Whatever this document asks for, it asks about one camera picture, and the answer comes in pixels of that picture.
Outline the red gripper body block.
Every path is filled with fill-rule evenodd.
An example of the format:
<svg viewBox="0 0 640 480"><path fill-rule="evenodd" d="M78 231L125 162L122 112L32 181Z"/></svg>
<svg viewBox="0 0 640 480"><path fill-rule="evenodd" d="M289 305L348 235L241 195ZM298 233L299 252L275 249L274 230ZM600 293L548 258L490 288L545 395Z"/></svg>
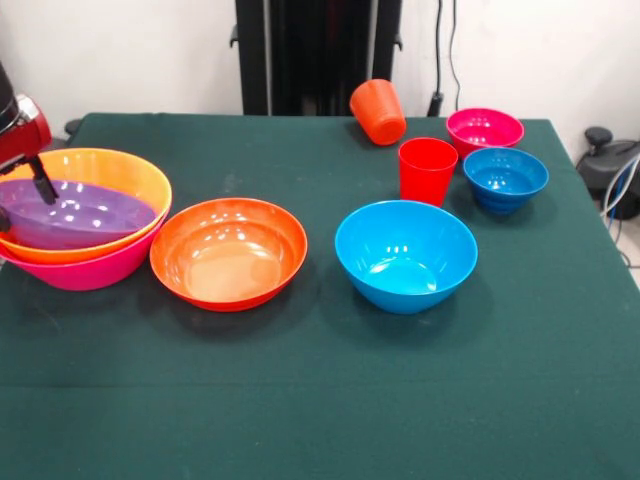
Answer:
<svg viewBox="0 0 640 480"><path fill-rule="evenodd" d="M24 94L15 96L1 113L1 173L33 163L51 141L49 124L39 106Z"/></svg>

